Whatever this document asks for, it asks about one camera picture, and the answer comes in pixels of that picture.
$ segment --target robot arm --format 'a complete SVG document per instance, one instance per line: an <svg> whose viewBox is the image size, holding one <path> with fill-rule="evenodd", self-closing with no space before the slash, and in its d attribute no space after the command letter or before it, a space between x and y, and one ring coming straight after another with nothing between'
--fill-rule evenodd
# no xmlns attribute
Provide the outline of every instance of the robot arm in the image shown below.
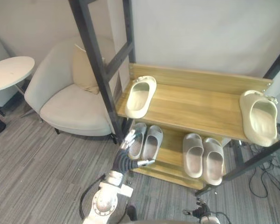
<svg viewBox="0 0 280 224"><path fill-rule="evenodd" d="M127 150L134 143L134 138L135 130L131 130L120 145L109 175L99 184L100 190L94 195L91 211L83 224L106 224L117 207L117 194L132 196L133 189L122 184L123 175L130 169L154 163L154 160L130 160Z"/></svg>

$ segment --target wire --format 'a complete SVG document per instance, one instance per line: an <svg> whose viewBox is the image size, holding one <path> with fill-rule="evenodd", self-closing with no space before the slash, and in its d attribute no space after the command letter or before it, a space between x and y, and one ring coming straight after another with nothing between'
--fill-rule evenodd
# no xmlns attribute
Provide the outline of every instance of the wire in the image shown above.
<svg viewBox="0 0 280 224"><path fill-rule="evenodd" d="M127 211L127 206L128 206L128 204L126 204L125 212L123 213L122 217L119 219L119 221L116 224L119 224L123 220L123 218L125 217L126 211Z"/></svg>
<svg viewBox="0 0 280 224"><path fill-rule="evenodd" d="M255 145L252 145L254 149L252 149L251 145L249 145L249 148L250 148L250 151L252 153L252 155L255 155L259 152L262 151L262 149L258 149ZM255 168L254 170L254 173L252 174L252 176L250 177L250 180L249 180L249 190L251 191L251 193L253 195L255 195L256 197L259 197L259 198L266 198L268 196L268 191L267 191L267 187L264 183L264 175L266 174L268 176L268 178L270 179L270 181L272 182L272 184L279 190L280 192L280 181L275 177L273 176L271 173L269 173L269 171L272 171L274 168L279 168L280 169L280 164L275 164L273 163L274 159L268 161L268 167L265 167L264 164L260 165L259 168L262 170L262 174L261 174L261 183L265 189L265 195L264 196L260 196L260 195L257 195L256 193L253 192L252 190L252 187L251 187L251 183L252 183L252 179L253 177L255 176L256 172L257 172L257 168Z"/></svg>
<svg viewBox="0 0 280 224"><path fill-rule="evenodd" d="M231 221L230 221L230 219L228 218L228 216L227 216L224 212L221 212L221 211L217 211L217 212L209 211L209 212L215 214L217 218L218 218L218 214L219 214L219 215L224 215L225 218L226 218L227 221L228 221L228 224L232 224Z"/></svg>
<svg viewBox="0 0 280 224"><path fill-rule="evenodd" d="M83 208L82 208L82 203L83 203L83 200L84 200L86 194L88 193L88 191L92 188L92 186L94 184L96 184L98 181L104 180L105 177L106 177L106 174L101 175L95 182L93 182L91 185L89 185L89 187L81 195L81 197L80 197L80 205L79 205L79 214L80 214L80 217L81 217L82 220L85 219L85 215L84 215Z"/></svg>

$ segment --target slipper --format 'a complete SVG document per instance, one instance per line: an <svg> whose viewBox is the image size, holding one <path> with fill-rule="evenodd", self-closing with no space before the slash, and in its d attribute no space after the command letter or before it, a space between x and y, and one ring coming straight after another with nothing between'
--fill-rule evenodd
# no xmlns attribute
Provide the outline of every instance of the slipper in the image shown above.
<svg viewBox="0 0 280 224"><path fill-rule="evenodd" d="M224 153L220 142L213 138L203 141L203 178L212 185L219 185L223 177Z"/></svg>
<svg viewBox="0 0 280 224"><path fill-rule="evenodd" d="M141 76L135 80L126 103L126 115L130 118L142 118L148 111L157 82L152 76Z"/></svg>
<svg viewBox="0 0 280 224"><path fill-rule="evenodd" d="M193 178L202 175L202 139L198 134L187 134L183 138L183 167L185 172Z"/></svg>
<svg viewBox="0 0 280 224"><path fill-rule="evenodd" d="M156 125L150 126L147 131L146 140L143 148L142 159L155 160L163 141L163 131Z"/></svg>
<svg viewBox="0 0 280 224"><path fill-rule="evenodd" d="M277 138L277 100L255 90L239 99L247 139L260 146L271 146Z"/></svg>
<svg viewBox="0 0 280 224"><path fill-rule="evenodd" d="M137 123L133 129L135 130L135 142L130 146L128 156L132 160L137 160L141 156L147 126L144 123Z"/></svg>

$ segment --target floor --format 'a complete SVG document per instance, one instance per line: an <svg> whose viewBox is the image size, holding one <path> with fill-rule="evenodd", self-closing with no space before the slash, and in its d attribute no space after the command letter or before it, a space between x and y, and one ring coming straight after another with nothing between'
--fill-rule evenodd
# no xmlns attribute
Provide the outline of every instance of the floor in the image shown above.
<svg viewBox="0 0 280 224"><path fill-rule="evenodd" d="M118 150L109 137L93 138L56 134L36 114L19 116L29 107L23 98L3 108L6 129L0 134L0 224L78 224L81 193L103 173L107 173ZM251 156L243 149L245 158ZM233 151L225 147L227 170L234 167ZM268 198L257 198L248 188L253 171L202 196L213 211L226 213L233 224L280 224L280 192L265 179ZM280 169L272 173L280 180ZM126 182L134 188L130 203L136 205L139 220L198 220L182 213L197 208L194 190L130 173ZM264 190L260 171L252 181L259 194ZM93 194L85 199L88 213ZM111 218L116 223L124 211L126 198ZM222 224L227 221L219 216Z"/></svg>

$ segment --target beige throw pillow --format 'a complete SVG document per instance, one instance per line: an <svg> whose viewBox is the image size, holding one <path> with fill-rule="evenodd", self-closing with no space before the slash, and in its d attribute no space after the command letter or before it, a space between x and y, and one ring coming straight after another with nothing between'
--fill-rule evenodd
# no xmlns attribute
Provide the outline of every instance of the beige throw pillow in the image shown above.
<svg viewBox="0 0 280 224"><path fill-rule="evenodd" d="M88 56L77 45L74 46L72 70L74 83L77 86L93 94L99 93L98 83L89 63Z"/></svg>

